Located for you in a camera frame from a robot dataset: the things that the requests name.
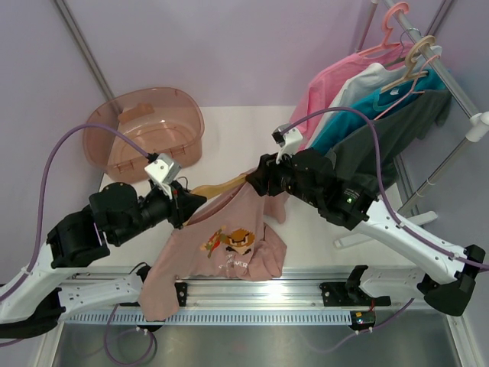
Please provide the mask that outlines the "wooden clothes hanger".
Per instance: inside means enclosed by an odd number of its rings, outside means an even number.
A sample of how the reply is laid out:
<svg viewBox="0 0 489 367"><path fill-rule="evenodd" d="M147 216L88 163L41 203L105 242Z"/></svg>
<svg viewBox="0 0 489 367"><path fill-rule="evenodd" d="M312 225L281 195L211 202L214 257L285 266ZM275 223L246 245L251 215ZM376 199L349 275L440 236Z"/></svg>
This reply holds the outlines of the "wooden clothes hanger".
<svg viewBox="0 0 489 367"><path fill-rule="evenodd" d="M200 205L195 210L198 211L202 206L205 206L210 200L216 198L217 196L232 190L236 187L241 186L245 183L245 178L247 174L239 174L237 177L232 178L224 183L214 184L214 185L201 185L192 190L188 190L187 187L184 190L187 193L192 195L192 198L195 199L198 197L203 197L205 200L200 203Z"/></svg>

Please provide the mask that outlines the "dusty pink printed t-shirt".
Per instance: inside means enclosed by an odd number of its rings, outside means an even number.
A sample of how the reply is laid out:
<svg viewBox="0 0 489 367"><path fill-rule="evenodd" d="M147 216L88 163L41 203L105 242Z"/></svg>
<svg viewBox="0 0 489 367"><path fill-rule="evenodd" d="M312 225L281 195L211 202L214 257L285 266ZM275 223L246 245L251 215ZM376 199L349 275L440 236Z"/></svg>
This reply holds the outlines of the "dusty pink printed t-shirt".
<svg viewBox="0 0 489 367"><path fill-rule="evenodd" d="M289 196L259 196L244 183L223 193L172 231L144 280L138 298L148 321L179 310L175 284L190 276L268 281L282 275L286 243L266 224L286 220Z"/></svg>

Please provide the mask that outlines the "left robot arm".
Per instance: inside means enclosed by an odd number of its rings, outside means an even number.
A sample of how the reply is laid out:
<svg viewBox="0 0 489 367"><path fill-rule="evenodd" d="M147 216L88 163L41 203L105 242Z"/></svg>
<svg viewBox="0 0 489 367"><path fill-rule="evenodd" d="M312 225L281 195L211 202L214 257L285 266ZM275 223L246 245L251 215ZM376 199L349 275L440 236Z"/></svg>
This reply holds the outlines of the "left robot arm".
<svg viewBox="0 0 489 367"><path fill-rule="evenodd" d="M179 229L207 199L190 193L178 182L172 196L152 187L138 196L133 186L111 183L89 198L83 210L69 214L47 235L34 267L23 271L19 288L1 288L1 338L29 339L54 329L60 321L99 307L133 304L140 298L159 303L164 286L137 274L97 284L66 286L64 281L83 272L94 261L157 224L167 221Z"/></svg>

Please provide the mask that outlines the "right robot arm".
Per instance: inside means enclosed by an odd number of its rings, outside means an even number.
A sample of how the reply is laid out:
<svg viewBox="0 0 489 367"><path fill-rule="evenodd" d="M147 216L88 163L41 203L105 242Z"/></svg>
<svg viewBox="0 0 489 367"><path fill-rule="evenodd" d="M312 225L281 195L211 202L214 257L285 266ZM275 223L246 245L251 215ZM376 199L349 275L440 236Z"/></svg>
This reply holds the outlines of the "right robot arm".
<svg viewBox="0 0 489 367"><path fill-rule="evenodd" d="M388 209L387 202L356 183L337 178L332 162L307 149L278 160L264 154L246 181L260 196L286 192L317 209L327 222L377 240L410 260L408 269L387 270L357 265L345 282L355 303L421 298L454 317L468 306L485 251L442 240Z"/></svg>

